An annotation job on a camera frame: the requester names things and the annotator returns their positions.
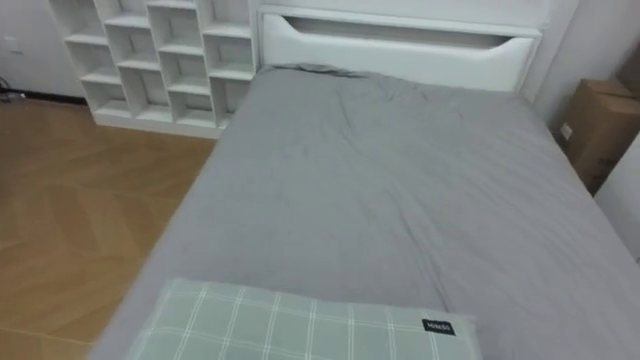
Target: wooden floor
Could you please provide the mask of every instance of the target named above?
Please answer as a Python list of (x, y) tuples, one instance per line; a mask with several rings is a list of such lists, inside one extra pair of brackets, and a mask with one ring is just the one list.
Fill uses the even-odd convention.
[(84, 358), (213, 146), (0, 104), (0, 359)]

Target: wall outlet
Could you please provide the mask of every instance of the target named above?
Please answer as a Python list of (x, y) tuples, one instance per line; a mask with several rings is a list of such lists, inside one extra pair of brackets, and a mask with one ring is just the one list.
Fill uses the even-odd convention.
[(18, 43), (18, 39), (13, 36), (5, 36), (4, 42), (7, 46), (7, 49), (14, 54), (22, 54), (22, 50), (20, 49), (20, 44)]

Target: gray bed sheet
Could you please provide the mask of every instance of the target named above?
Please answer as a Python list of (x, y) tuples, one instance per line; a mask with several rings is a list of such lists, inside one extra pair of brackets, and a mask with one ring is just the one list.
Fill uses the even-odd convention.
[(517, 95), (263, 71), (91, 358), (175, 277), (473, 315), (489, 360), (640, 358), (640, 269)]

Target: pillow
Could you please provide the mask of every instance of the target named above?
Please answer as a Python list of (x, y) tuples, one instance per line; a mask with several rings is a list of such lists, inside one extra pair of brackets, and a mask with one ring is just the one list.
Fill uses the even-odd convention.
[(481, 360), (474, 320), (427, 309), (347, 304), (174, 280), (131, 360)]

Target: white headboard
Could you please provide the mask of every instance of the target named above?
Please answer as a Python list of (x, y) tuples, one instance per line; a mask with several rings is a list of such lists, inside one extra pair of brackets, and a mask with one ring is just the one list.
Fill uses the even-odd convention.
[(288, 6), (258, 13), (261, 65), (314, 63), (425, 84), (519, 92), (541, 33)]

